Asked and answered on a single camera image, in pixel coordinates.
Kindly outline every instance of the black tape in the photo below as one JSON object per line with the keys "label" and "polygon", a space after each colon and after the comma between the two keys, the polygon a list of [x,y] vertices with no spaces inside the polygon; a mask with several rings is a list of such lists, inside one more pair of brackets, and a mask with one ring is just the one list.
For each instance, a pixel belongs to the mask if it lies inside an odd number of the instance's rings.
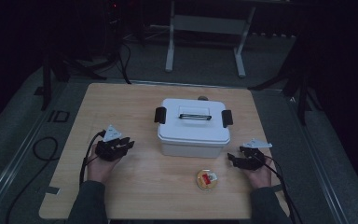
{"label": "black tape", "polygon": [[167,108],[164,106],[156,108],[155,123],[165,124],[165,118],[167,116]]}
{"label": "black tape", "polygon": [[53,111],[51,111],[50,117],[48,118],[48,122],[65,123],[66,121],[68,121],[70,115],[71,115],[70,112],[61,111],[61,110],[57,110],[57,111],[53,110]]}
{"label": "black tape", "polygon": [[234,124],[234,121],[232,120],[231,110],[222,111],[222,121],[223,121],[223,128],[226,128],[228,125]]}
{"label": "black tape", "polygon": [[59,188],[55,188],[55,187],[48,186],[48,188],[46,189],[46,193],[57,195],[57,194],[60,193],[60,189],[59,189]]}

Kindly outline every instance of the black cable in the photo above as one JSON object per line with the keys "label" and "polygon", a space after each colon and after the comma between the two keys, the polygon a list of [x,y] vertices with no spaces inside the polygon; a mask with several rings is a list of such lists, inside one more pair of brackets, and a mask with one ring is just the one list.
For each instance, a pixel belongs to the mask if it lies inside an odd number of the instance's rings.
{"label": "black cable", "polygon": [[91,139],[91,141],[89,142],[89,147],[87,148],[86,156],[83,158],[83,162],[82,162],[81,168],[80,168],[79,187],[80,187],[81,184],[83,184],[83,182],[84,182],[84,173],[85,173],[85,171],[86,171],[86,165],[88,164],[88,163],[87,163],[87,159],[89,158],[89,154],[90,154],[92,145],[94,144],[94,141],[95,141],[95,139],[96,139],[98,136],[103,137],[105,133],[106,133],[106,131],[103,130],[103,131],[101,131],[101,132],[95,134],[94,137],[93,137],[93,138]]}
{"label": "black cable", "polygon": [[94,161],[94,160],[97,159],[98,157],[99,157],[99,156],[96,156],[96,157],[92,158],[91,160],[89,160],[89,161],[86,163],[86,165],[89,165],[90,162]]}
{"label": "black cable", "polygon": [[287,188],[286,188],[286,184],[284,183],[284,179],[283,179],[283,172],[282,172],[282,167],[280,166],[279,163],[277,163],[274,159],[272,159],[271,157],[269,156],[265,156],[267,158],[270,158],[271,160],[273,160],[279,167],[280,171],[281,171],[281,175],[278,174],[278,172],[276,172],[274,169],[272,169],[270,166],[268,166],[265,162],[261,161],[260,159],[258,159],[257,157],[254,157],[256,158],[258,161],[262,162],[264,166],[266,166],[272,173],[274,173],[278,179],[281,181],[281,185],[282,185],[282,190],[283,190],[283,194],[284,194],[284,197],[286,198],[286,201],[287,201],[287,205],[289,207],[289,217],[290,219],[292,220],[292,222],[295,224],[296,223],[296,219],[295,219],[295,216],[294,216],[294,213],[293,213],[293,210],[295,210],[296,214],[297,214],[297,217],[299,219],[299,222],[302,224],[303,221],[301,219],[301,216],[299,215],[293,201],[292,201],[292,198],[289,196],[289,193],[287,192]]}
{"label": "black cable", "polygon": [[112,65],[110,65],[109,67],[105,68],[104,70],[98,71],[97,74],[100,75],[100,74],[106,72],[107,70],[110,70],[110,69],[113,68],[114,66],[115,66],[115,64],[112,64]]}
{"label": "black cable", "polygon": [[130,82],[128,76],[127,76],[127,65],[129,64],[129,60],[130,60],[130,57],[131,57],[131,49],[130,49],[130,47],[128,47],[128,46],[127,46],[126,44],[124,44],[124,43],[122,43],[122,45],[123,45],[124,47],[126,47],[127,50],[129,51],[129,56],[128,56],[128,58],[127,58],[127,61],[126,61],[125,63],[123,63],[123,60],[122,60],[122,58],[121,58],[120,53],[118,54],[118,60],[120,61],[121,70],[120,70],[120,68],[119,68],[118,66],[117,66],[117,69],[118,69],[118,71],[121,72],[121,74],[123,75],[124,80],[126,80],[127,84],[131,84],[131,82]]}
{"label": "black cable", "polygon": [[[36,152],[36,146],[37,144],[39,144],[41,141],[44,141],[44,140],[52,140],[55,144],[55,147],[54,147],[54,151],[53,153],[50,155],[50,157],[48,159],[45,159],[45,158],[42,158],[41,156],[39,156]],[[45,161],[45,165],[43,165],[43,167],[36,173],[36,175],[34,175],[34,177],[25,185],[25,187],[20,191],[19,194],[17,194],[16,198],[13,200],[13,202],[11,203],[10,207],[8,208],[7,210],[7,215],[6,215],[6,224],[9,223],[9,220],[10,220],[10,214],[11,214],[11,211],[15,205],[15,203],[17,202],[17,200],[20,198],[20,196],[23,194],[23,192],[32,184],[32,182],[43,172],[43,170],[45,170],[45,168],[50,164],[51,161],[56,161],[58,160],[60,157],[57,157],[57,158],[53,158],[56,154],[58,150],[58,142],[55,138],[53,137],[44,137],[44,138],[41,138],[39,139],[38,141],[36,141],[33,145],[33,152],[34,152],[34,155],[41,161]]]}

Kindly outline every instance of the table leg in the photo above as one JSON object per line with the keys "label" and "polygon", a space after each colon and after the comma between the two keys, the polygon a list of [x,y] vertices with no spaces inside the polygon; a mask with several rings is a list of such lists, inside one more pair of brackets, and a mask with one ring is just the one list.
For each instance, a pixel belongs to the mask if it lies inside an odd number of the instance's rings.
{"label": "table leg", "polygon": [[174,31],[174,17],[175,17],[175,9],[174,9],[174,1],[171,1],[171,19],[170,19],[170,44],[168,46],[168,53],[167,53],[167,62],[165,64],[165,71],[171,72],[173,68],[173,54],[175,50],[175,45],[173,44],[173,31]]}
{"label": "table leg", "polygon": [[242,49],[243,45],[245,44],[246,37],[248,36],[249,28],[251,27],[252,19],[255,14],[255,7],[251,8],[251,11],[249,13],[248,19],[246,20],[245,24],[243,25],[243,30],[241,34],[241,42],[240,44],[234,48],[234,57],[235,62],[237,64],[237,70],[238,70],[238,76],[239,77],[245,77],[245,68],[243,67],[243,60],[242,60]]}
{"label": "table leg", "polygon": [[43,58],[43,105],[42,111],[48,108],[51,101],[51,71],[50,71],[50,58],[46,54]]}

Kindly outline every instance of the gray carpet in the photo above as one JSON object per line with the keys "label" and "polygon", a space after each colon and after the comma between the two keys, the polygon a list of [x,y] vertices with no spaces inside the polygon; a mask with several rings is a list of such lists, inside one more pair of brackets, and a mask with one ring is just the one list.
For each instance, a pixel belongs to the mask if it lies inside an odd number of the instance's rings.
{"label": "gray carpet", "polygon": [[[293,40],[286,38],[251,36],[247,41],[246,53],[243,54],[247,72],[245,78],[237,77],[230,48],[191,48],[178,45],[173,71],[167,74],[164,72],[166,46],[146,45],[143,48],[137,44],[129,44],[131,60],[128,74],[131,80],[138,81],[246,88],[275,76],[292,44]],[[123,49],[123,58],[126,57],[126,52]],[[115,66],[105,71],[102,69],[99,73],[109,77],[107,82],[123,82]],[[7,209],[16,195],[46,163],[35,158],[32,146],[21,146],[23,140],[27,139],[28,132],[34,130],[35,122],[42,120],[32,143],[53,136],[58,140],[56,155],[59,156],[85,91],[93,81],[73,72],[73,78],[68,84],[54,82],[55,90],[62,91],[55,91],[56,100],[50,104],[48,111],[41,112],[41,97],[33,96],[35,88],[41,85],[39,70],[24,82],[1,114],[0,174],[19,148],[29,152],[0,202],[0,223],[5,223]],[[284,82],[278,83],[272,88],[281,89],[283,84]],[[279,91],[255,91],[253,94],[267,139],[274,145],[272,155],[282,167],[289,194],[304,223],[339,223],[334,214],[335,209],[325,198],[325,181],[321,172],[328,177],[328,184],[333,188],[336,194],[334,196],[347,219],[340,223],[358,223],[358,179],[325,114],[316,110],[308,111],[308,125],[304,128],[294,115],[293,106],[296,104],[283,97]],[[70,115],[66,122],[53,122],[49,119],[52,111],[69,112]],[[53,152],[54,144],[45,140],[37,148],[47,158]],[[320,164],[315,164],[315,155],[322,165],[322,171]],[[38,216],[44,191],[56,165],[56,161],[51,162],[23,192],[14,205],[10,223],[63,223],[62,220],[44,220]]]}

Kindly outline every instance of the human hand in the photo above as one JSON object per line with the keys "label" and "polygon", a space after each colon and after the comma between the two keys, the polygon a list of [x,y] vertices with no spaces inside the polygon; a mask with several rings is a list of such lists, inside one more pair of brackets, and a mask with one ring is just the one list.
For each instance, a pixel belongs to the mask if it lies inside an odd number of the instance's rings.
{"label": "human hand", "polygon": [[[266,157],[266,165],[270,166],[272,159]],[[265,165],[258,170],[242,170],[249,178],[251,185],[254,189],[260,189],[264,187],[271,187],[271,171]]]}
{"label": "human hand", "polygon": [[97,145],[92,146],[91,155],[88,157],[87,179],[105,184],[121,158],[115,161],[104,161],[95,154],[96,147]]}

